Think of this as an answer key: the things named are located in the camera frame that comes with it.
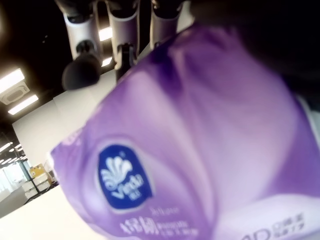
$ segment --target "vinda logo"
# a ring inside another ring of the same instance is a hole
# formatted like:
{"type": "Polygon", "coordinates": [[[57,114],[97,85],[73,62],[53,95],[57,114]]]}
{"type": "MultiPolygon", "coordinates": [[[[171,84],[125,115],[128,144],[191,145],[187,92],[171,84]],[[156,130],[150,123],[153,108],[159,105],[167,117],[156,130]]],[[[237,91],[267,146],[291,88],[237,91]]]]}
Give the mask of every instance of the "vinda logo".
{"type": "Polygon", "coordinates": [[[141,163],[126,146],[111,145],[100,153],[98,176],[106,199],[115,209],[136,208],[152,197],[141,163]]]}

